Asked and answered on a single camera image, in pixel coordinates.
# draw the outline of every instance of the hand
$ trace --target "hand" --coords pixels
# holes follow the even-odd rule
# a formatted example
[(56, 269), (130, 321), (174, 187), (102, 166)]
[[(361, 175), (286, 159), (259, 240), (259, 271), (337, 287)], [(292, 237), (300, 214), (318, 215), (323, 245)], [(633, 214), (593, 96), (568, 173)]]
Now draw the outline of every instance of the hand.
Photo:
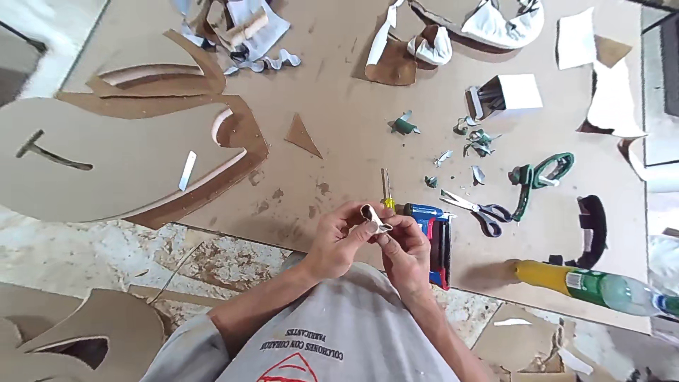
[[(306, 267), (317, 281), (335, 279), (349, 271), (356, 251), (377, 230), (377, 224), (365, 221), (361, 216), (361, 206), (366, 203), (347, 202), (320, 218), (311, 250), (299, 264)], [(370, 205), (381, 218), (394, 214), (391, 208), (385, 208), (381, 203)]]
[(394, 215), (383, 221), (394, 226), (392, 231), (375, 237), (375, 242), (382, 248), (382, 262), (389, 281), (404, 301), (431, 293), (431, 245), (426, 235), (410, 216)]

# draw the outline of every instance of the fingernail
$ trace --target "fingernail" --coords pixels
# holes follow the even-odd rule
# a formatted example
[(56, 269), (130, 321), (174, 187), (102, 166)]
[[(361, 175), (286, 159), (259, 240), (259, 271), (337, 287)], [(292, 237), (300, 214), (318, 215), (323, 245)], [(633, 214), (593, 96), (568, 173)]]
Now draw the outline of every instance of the fingernail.
[(378, 235), (375, 241), (377, 241), (379, 245), (386, 245), (387, 243), (389, 243), (389, 235), (387, 234)]
[(368, 222), (367, 227), (369, 232), (377, 232), (378, 231), (378, 224), (375, 222)]

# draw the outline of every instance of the green glue bottle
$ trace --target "green glue bottle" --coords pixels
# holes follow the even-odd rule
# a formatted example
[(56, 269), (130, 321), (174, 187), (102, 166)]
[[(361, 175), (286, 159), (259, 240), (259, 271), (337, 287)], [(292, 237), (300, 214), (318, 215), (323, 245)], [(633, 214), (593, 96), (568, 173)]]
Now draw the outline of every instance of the green glue bottle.
[(639, 316), (679, 317), (679, 297), (667, 296), (627, 276), (522, 260), (515, 265), (519, 280), (549, 288), (578, 300)]

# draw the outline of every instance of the white paper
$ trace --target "white paper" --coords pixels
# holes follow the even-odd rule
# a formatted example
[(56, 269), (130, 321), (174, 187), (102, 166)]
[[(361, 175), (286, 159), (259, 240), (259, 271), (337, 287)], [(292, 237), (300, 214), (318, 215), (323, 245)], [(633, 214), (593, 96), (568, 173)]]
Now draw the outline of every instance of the white paper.
[(522, 318), (509, 318), (504, 321), (494, 322), (495, 326), (511, 326), (511, 325), (532, 325), (530, 322)]
[(584, 363), (584, 361), (582, 361), (580, 358), (577, 358), (570, 351), (561, 348), (559, 349), (558, 353), (561, 356), (562, 361), (564, 361), (564, 365), (568, 366), (569, 368), (575, 371), (583, 372), (586, 375), (590, 375), (594, 371), (590, 365)]
[(365, 63), (365, 66), (376, 65), (380, 60), (380, 57), (382, 57), (384, 47), (386, 46), (387, 34), (389, 34), (389, 28), (396, 28), (396, 9), (400, 7), (403, 2), (404, 0), (396, 0), (396, 2), (387, 9), (386, 20), (375, 35), (375, 39), (373, 39), (373, 45), (370, 47), (368, 61)]
[(255, 62), (245, 61), (243, 63), (236, 63), (236, 66), (230, 67), (224, 71), (224, 74), (231, 75), (236, 73), (239, 69), (249, 68), (250, 70), (260, 73), (264, 69), (280, 70), (283, 65), (290, 65), (292, 67), (299, 66), (301, 60), (298, 56), (290, 54), (287, 50), (281, 49), (278, 52), (278, 58), (273, 59), (269, 56), (262, 57), (261, 60)]
[(264, 7), (266, 16), (269, 18), (268, 24), (243, 43), (250, 50), (247, 61), (253, 62), (260, 59), (290, 28), (290, 23), (275, 14), (264, 0), (228, 1), (226, 6), (229, 9), (231, 19), (234, 21), (234, 26), (247, 22), (259, 7)]
[(591, 7), (581, 14), (559, 19), (559, 70), (579, 67), (596, 60), (593, 12), (594, 7)]
[(191, 172), (194, 169), (194, 164), (196, 163), (196, 153), (189, 151), (189, 156), (186, 157), (186, 163), (184, 164), (184, 171), (181, 173), (181, 179), (179, 179), (179, 189), (186, 190), (186, 185), (189, 183), (189, 178), (191, 177)]
[(481, 0), (476, 12), (462, 25), (462, 32), (476, 41), (502, 49), (522, 48), (533, 42), (545, 24), (540, 0), (519, 0), (527, 12), (506, 21), (490, 0)]
[(446, 28), (439, 27), (436, 37), (434, 37), (434, 46), (429, 46), (429, 43), (423, 39), (420, 46), (416, 49), (415, 40), (417, 38), (418, 36), (415, 36), (408, 42), (408, 52), (425, 63), (439, 66), (445, 65), (453, 56), (453, 47)]
[(629, 89), (629, 71), (625, 59), (613, 68), (594, 61), (597, 75), (596, 90), (587, 112), (587, 121), (603, 129), (613, 130), (622, 138), (645, 137), (634, 119), (634, 99)]

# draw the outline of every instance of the wooden workbench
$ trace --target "wooden workbench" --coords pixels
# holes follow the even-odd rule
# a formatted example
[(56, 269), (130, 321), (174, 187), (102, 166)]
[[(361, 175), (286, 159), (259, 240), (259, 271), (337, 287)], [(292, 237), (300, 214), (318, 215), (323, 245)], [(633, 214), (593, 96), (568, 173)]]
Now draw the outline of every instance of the wooden workbench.
[[(388, 167), (397, 203), (429, 204), (458, 214), (452, 235), (454, 287), (650, 332), (648, 318), (526, 284), (494, 285), (493, 276), (485, 272), (492, 269), (486, 266), (511, 258), (579, 257), (583, 231), (576, 197), (595, 194), (604, 204), (608, 222), (608, 249), (596, 269), (646, 281), (644, 184), (618, 153), (616, 137), (576, 132), (591, 100), (591, 65), (559, 71), (555, 61), (557, 20), (596, 6), (595, 32), (634, 46), (625, 60), (635, 115), (641, 123), (640, 5), (623, 0), (546, 0), (542, 33), (525, 48), (493, 55), (454, 43), (450, 63), (433, 72), (419, 71), (416, 84), (399, 87), (356, 78), (363, 72), (373, 33), (389, 4), (387, 0), (274, 0), (272, 7), (292, 27), (272, 55), (286, 48), (299, 55), (301, 66), (264, 74), (241, 71), (229, 77), (225, 91), (241, 95), (253, 110), (270, 144), (270, 155), (258, 172), (180, 223), (306, 251), (320, 214), (352, 199), (381, 199), (380, 168)], [(465, 14), (475, 4), (470, 0), (440, 2), (433, 10), (444, 16)], [(404, 12), (411, 12), (407, 5), (399, 9), (400, 14)], [(65, 90), (88, 91), (84, 82), (120, 38), (178, 29), (180, 21), (169, 0), (111, 0)], [(467, 114), (465, 89), (497, 74), (518, 73), (535, 74), (545, 106), (521, 115), (490, 118), (481, 127), (491, 135), (504, 134), (493, 142), (497, 151), (486, 158), (474, 152), (463, 158), (466, 141), (452, 128)], [(387, 122), (408, 109), (413, 111), (410, 122), (422, 134), (390, 134)], [(283, 140), (295, 112), (324, 160)], [(436, 169), (433, 160), (448, 149), (454, 155)], [(439, 190), (423, 182), (425, 175), (437, 175), (439, 188), (461, 195), (468, 192), (470, 201), (514, 210), (519, 187), (509, 183), (507, 172), (560, 152), (575, 154), (574, 168), (560, 186), (533, 191), (524, 220), (520, 225), (503, 224), (504, 233), (497, 239), (485, 237), (473, 216), (443, 204)], [(486, 174), (485, 186), (471, 186), (472, 164)], [(377, 249), (370, 246), (361, 259), (379, 259)]]

